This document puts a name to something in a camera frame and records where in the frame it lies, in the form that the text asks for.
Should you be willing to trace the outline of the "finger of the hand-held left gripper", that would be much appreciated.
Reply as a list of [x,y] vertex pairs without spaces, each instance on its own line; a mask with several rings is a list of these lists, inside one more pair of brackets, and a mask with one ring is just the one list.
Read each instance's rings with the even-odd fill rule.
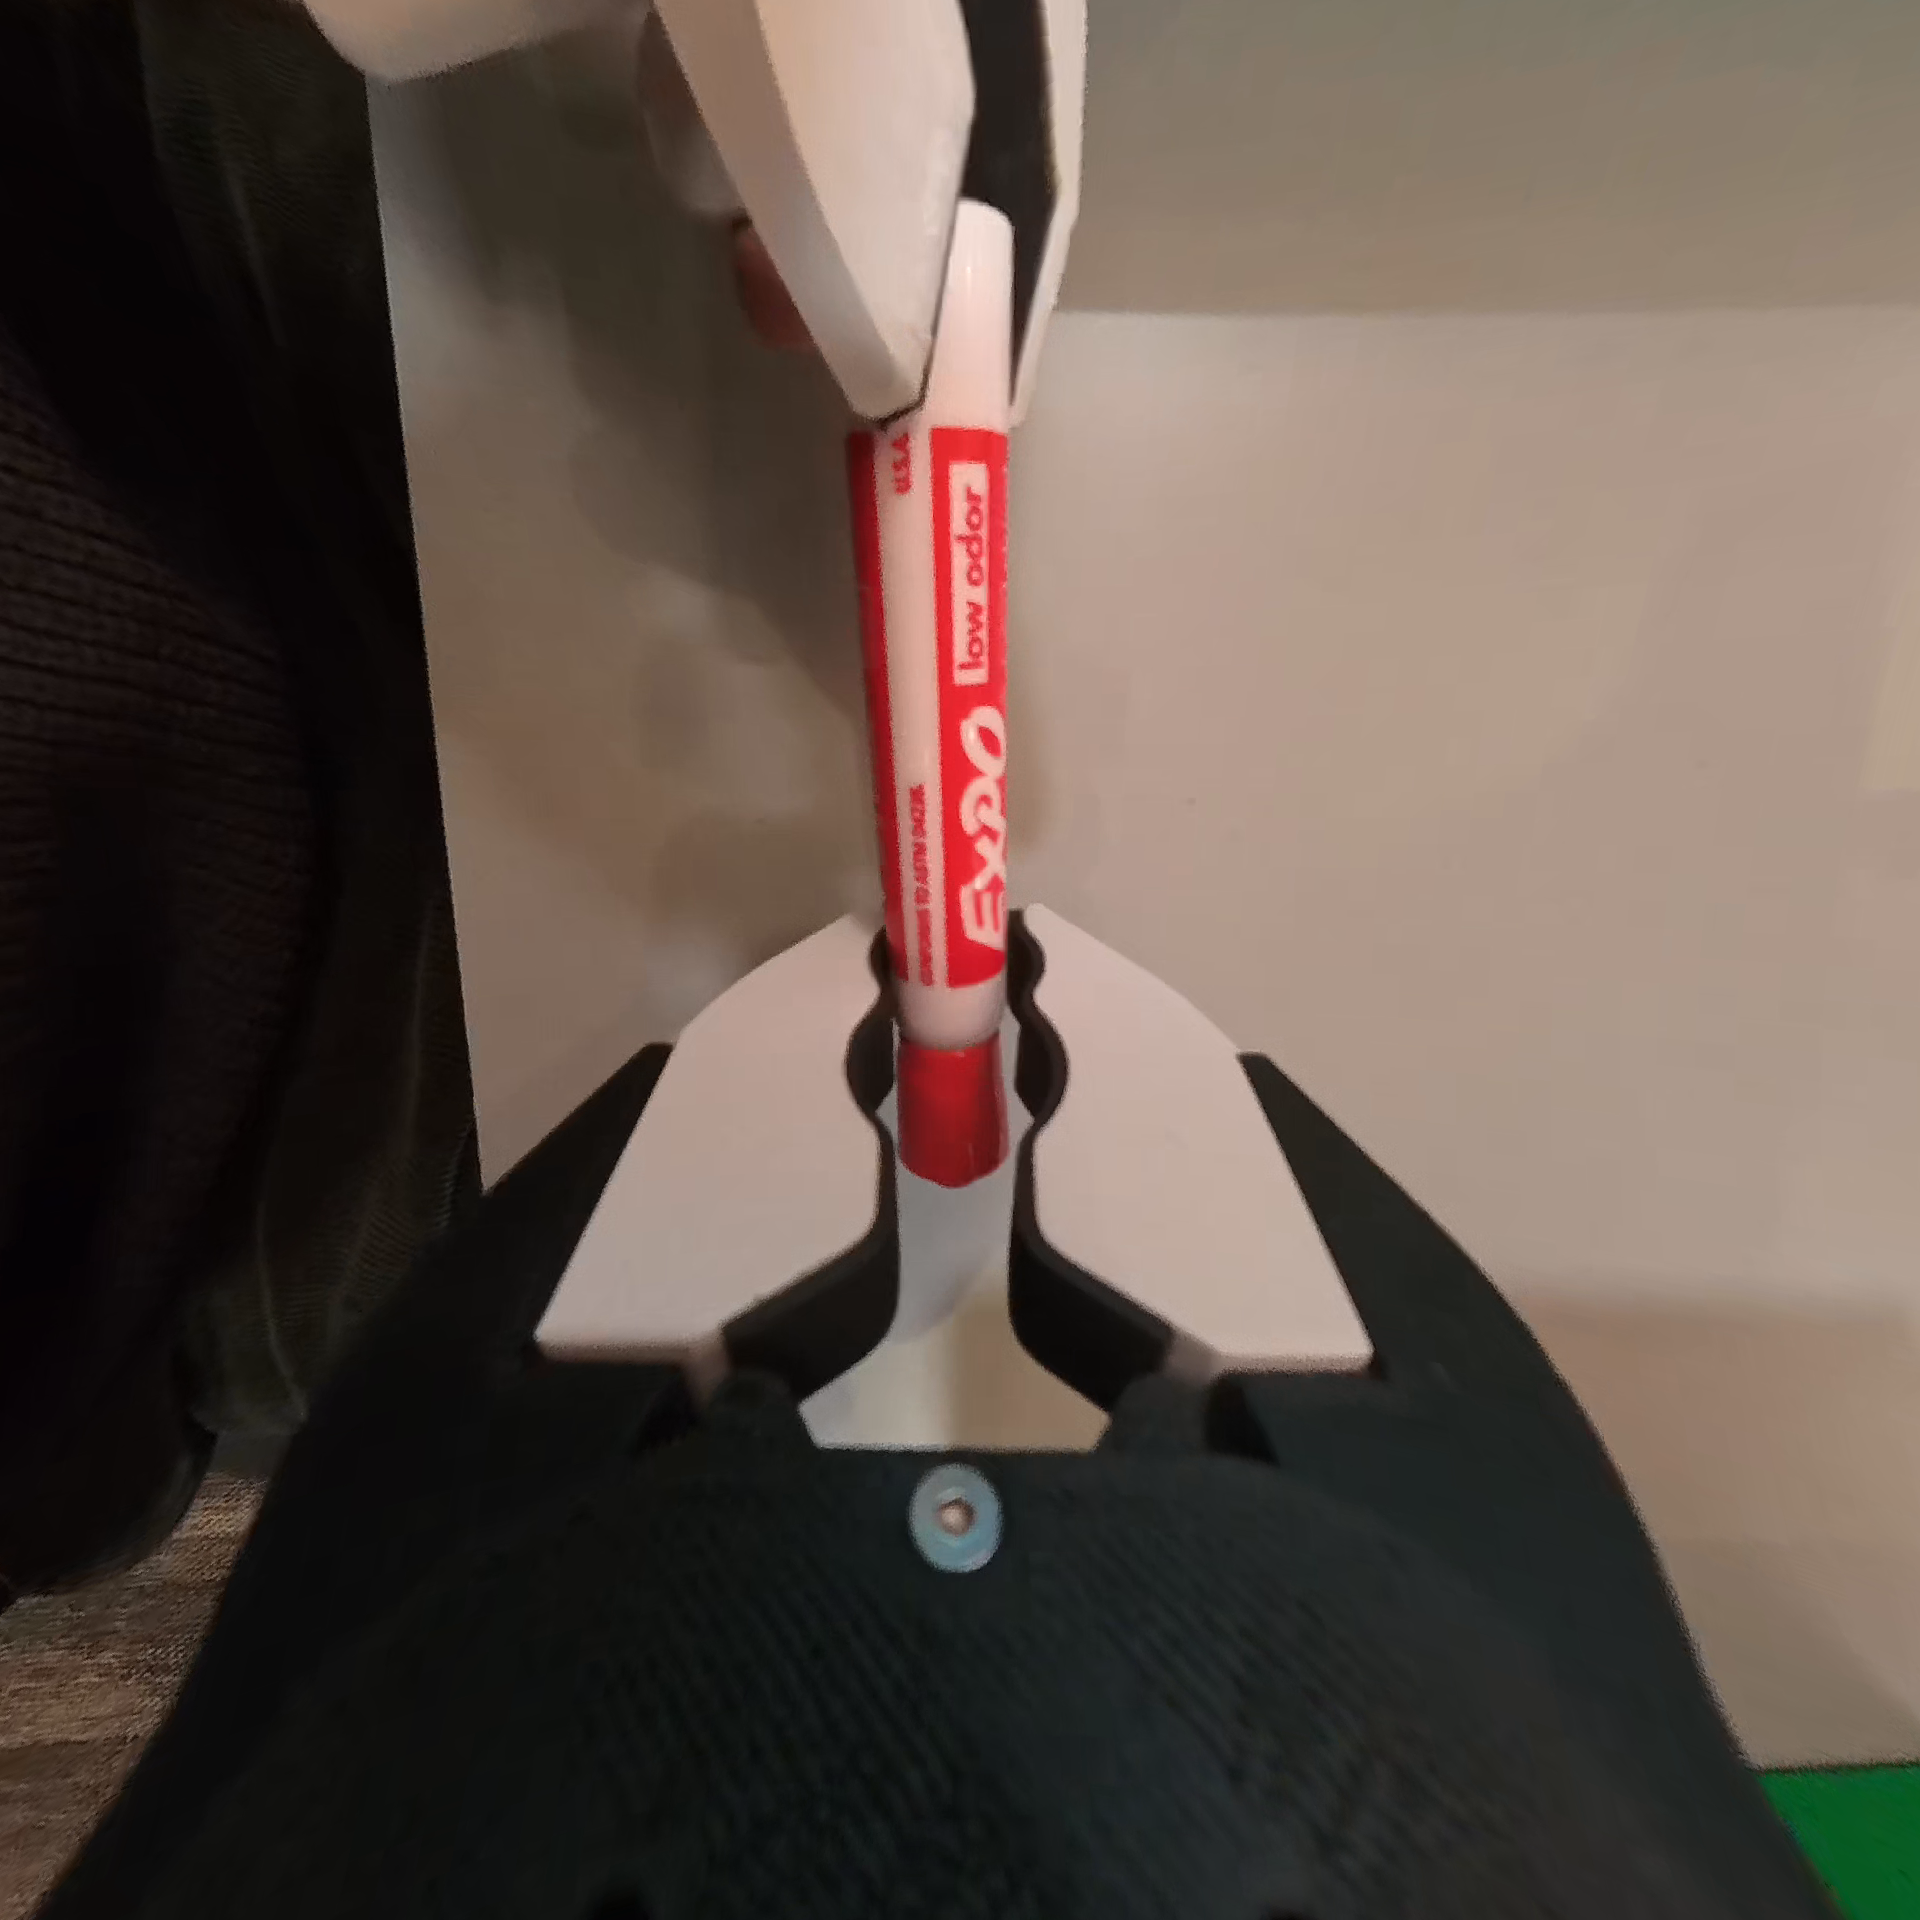
[[668,192],[757,230],[856,415],[921,394],[974,104],[955,1],[646,7]]
[[961,193],[1015,237],[1009,418],[1030,406],[1081,207],[1086,1],[965,1],[974,122]]

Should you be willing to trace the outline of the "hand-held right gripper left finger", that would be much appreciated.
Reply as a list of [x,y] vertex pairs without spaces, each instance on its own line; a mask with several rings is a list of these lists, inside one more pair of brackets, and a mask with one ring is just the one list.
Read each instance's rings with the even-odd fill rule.
[[896,1081],[880,932],[836,919],[688,1022],[543,1306],[549,1360],[828,1386],[892,1333]]

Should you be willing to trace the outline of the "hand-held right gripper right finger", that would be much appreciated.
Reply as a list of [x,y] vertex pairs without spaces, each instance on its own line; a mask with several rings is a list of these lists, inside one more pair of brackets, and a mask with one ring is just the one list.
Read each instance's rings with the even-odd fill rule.
[[1043,905],[1008,993],[1023,1353],[1067,1386],[1363,1375],[1374,1342],[1228,1036]]

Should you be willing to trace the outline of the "red dry-erase marker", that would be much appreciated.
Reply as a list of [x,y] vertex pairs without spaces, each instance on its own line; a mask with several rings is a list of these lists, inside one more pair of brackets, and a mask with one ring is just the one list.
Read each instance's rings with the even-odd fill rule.
[[896,1142],[910,1173],[947,1189],[991,1174],[1009,1140],[1013,270],[1006,215],[961,199],[921,402],[847,436]]

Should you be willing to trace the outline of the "green plastic bin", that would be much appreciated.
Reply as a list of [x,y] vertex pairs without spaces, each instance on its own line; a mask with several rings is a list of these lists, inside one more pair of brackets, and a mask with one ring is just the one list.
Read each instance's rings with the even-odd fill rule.
[[1776,1815],[1848,1917],[1918,1917],[1918,1765],[1766,1766]]

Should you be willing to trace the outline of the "person's left hand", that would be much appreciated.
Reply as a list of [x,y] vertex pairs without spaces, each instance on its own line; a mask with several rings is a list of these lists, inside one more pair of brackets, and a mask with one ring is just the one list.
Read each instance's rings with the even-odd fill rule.
[[728,230],[735,300],[753,341],[774,351],[816,353],[804,318],[788,294],[757,229],[741,218]]

